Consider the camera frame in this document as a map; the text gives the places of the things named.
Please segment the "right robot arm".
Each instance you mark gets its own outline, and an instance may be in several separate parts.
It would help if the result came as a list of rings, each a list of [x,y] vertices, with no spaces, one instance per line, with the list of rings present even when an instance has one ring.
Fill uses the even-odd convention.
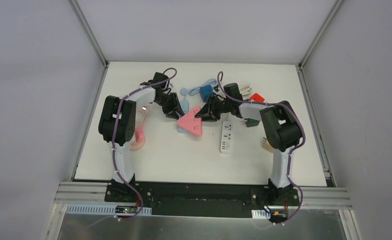
[[[293,152],[305,140],[300,121],[286,100],[278,103],[243,100],[236,83],[227,84],[221,90],[225,97],[217,94],[209,96],[195,117],[205,122],[216,122],[222,114],[230,113],[240,119],[253,119],[262,123],[266,140],[274,149],[267,197],[272,204],[280,205],[288,196],[285,188],[292,185],[290,175]]]

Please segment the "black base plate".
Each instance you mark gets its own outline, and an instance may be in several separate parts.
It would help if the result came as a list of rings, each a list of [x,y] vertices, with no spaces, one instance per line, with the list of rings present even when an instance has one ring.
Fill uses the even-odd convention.
[[[140,202],[155,216],[252,218],[256,211],[287,212],[298,207],[300,194],[293,186],[275,190],[270,184],[207,184],[111,180],[104,200]]]

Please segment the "dark green cube socket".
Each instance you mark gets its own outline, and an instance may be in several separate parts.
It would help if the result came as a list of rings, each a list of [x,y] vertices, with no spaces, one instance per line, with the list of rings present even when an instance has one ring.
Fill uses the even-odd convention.
[[[247,128],[256,127],[260,123],[260,121],[251,118],[245,118],[243,122]]]

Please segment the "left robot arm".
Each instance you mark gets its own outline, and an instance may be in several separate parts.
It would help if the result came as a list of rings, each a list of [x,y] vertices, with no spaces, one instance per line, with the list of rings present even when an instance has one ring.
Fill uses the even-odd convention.
[[[167,118],[178,120],[185,115],[177,93],[172,92],[169,86],[176,74],[175,72],[169,77],[165,71],[156,72],[151,80],[141,83],[129,94],[120,97],[109,95],[105,98],[98,132],[111,151],[114,168],[112,179],[123,183],[119,186],[117,195],[124,202],[131,202],[136,197],[136,188],[129,183],[135,175],[130,144],[136,130],[137,110],[155,103]]]

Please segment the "light blue power strip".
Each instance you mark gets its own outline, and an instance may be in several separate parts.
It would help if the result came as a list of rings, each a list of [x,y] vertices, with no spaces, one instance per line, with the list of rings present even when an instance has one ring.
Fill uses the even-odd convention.
[[[180,106],[181,106],[184,114],[187,114],[189,112],[189,101],[187,99],[181,100]],[[182,129],[181,127],[178,127],[178,132],[179,133],[186,133],[186,130]]]

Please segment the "red cube socket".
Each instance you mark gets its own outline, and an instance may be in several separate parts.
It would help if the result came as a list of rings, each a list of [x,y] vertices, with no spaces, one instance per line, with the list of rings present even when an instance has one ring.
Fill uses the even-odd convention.
[[[252,96],[250,96],[249,100],[253,102],[262,102],[262,103],[265,101],[265,99],[258,93],[254,93]]]

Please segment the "pink round socket base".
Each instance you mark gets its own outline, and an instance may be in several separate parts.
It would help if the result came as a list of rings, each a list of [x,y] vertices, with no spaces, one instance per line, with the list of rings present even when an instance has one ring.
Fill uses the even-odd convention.
[[[142,126],[137,126],[134,132],[134,141],[129,149],[134,152],[142,149],[145,145],[145,134]]]

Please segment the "blue cube socket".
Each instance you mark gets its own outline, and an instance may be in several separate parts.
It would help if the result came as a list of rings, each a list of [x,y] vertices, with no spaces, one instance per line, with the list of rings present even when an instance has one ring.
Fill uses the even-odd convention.
[[[199,95],[201,100],[205,103],[209,96],[213,94],[213,88],[211,85],[204,85],[199,88]]]

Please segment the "beige cube socket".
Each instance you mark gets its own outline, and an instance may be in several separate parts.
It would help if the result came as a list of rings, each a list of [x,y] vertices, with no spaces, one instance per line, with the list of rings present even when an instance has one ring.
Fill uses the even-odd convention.
[[[270,145],[270,143],[265,137],[262,138],[262,147],[270,153],[274,152],[274,148]]]

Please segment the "aluminium frame rail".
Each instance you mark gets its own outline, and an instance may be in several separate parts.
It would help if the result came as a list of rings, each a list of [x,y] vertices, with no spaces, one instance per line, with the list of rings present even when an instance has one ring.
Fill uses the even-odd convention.
[[[55,204],[104,204],[107,183],[102,182],[61,182],[58,186]],[[340,187],[301,187],[302,209],[352,210],[348,191]]]

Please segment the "pink triangular power strip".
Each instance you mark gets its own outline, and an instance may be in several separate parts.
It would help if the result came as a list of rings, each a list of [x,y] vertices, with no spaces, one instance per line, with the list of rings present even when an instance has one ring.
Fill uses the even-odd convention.
[[[202,119],[195,117],[200,110],[201,107],[199,105],[192,108],[177,121],[178,127],[196,137],[201,137],[203,134]]]

